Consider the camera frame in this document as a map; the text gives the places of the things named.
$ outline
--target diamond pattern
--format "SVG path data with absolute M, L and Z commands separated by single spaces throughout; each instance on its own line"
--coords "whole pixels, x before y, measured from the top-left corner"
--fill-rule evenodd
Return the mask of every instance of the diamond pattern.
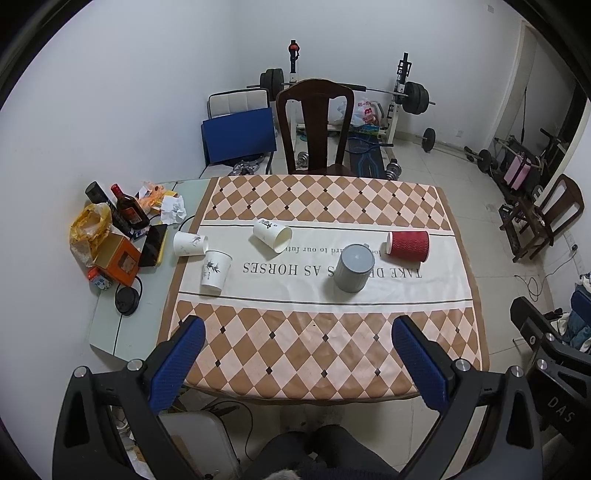
M 434 187 L 316 175 L 221 177 L 205 220 L 269 220 L 397 225 L 450 231 Z
M 392 347 L 391 325 L 399 313 L 337 317 L 186 300 L 175 311 L 179 320 L 198 313 L 205 321 L 209 344 L 187 376 L 205 390 L 276 400 L 390 400 L 416 392 Z M 481 335 L 472 307 L 410 316 L 450 357 L 480 368 Z

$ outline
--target orange box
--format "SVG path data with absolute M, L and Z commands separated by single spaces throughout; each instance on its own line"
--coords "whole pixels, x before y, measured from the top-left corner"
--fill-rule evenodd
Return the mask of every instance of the orange box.
M 110 233 L 99 246 L 95 265 L 111 278 L 130 287 L 139 270 L 141 252 L 122 235 Z

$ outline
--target red ripple paper cup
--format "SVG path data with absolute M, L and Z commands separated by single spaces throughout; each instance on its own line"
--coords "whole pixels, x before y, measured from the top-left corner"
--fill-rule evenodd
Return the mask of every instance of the red ripple paper cup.
M 386 253 L 409 262 L 424 262 L 429 256 L 429 234 L 425 230 L 388 232 Z

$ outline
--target black weight plate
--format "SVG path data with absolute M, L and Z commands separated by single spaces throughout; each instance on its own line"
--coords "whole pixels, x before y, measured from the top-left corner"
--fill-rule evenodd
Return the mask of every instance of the black weight plate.
M 432 128 L 427 128 L 425 133 L 423 134 L 423 141 L 421 142 L 421 146 L 423 150 L 429 153 L 435 145 L 435 130 Z
M 274 69 L 271 89 L 271 102 L 274 102 L 277 98 L 277 95 L 279 95 L 279 92 L 283 90 L 283 82 L 283 69 Z
M 417 83 L 417 85 L 421 92 L 421 101 L 418 103 L 418 113 L 425 113 L 429 106 L 429 92 L 420 83 Z
M 404 84 L 404 93 L 407 95 L 402 101 L 402 108 L 406 113 L 418 115 L 418 104 L 421 102 L 421 91 L 418 84 L 407 82 Z
M 478 154 L 478 169 L 482 173 L 486 173 L 492 165 L 492 155 L 488 150 L 480 150 Z
M 267 69 L 265 73 L 261 73 L 261 88 L 269 90 L 269 100 L 275 100 L 271 98 L 271 92 L 273 90 L 273 69 Z

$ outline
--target liquor bottle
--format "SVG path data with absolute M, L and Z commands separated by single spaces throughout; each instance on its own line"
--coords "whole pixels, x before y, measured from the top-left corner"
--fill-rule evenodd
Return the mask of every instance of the liquor bottle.
M 138 230 L 150 224 L 150 219 L 139 206 L 136 198 L 123 193 L 116 183 L 111 187 L 111 191 L 117 198 L 117 210 L 129 222 L 131 228 Z
M 115 228 L 119 229 L 122 234 L 129 237 L 134 234 L 129 222 L 123 218 L 119 213 L 119 210 L 117 210 L 115 205 L 109 200 L 106 193 L 100 188 L 100 185 L 97 182 L 94 181 L 88 185 L 85 193 L 92 203 L 106 203 L 109 206 L 111 209 L 111 216 L 113 217 L 113 225 Z

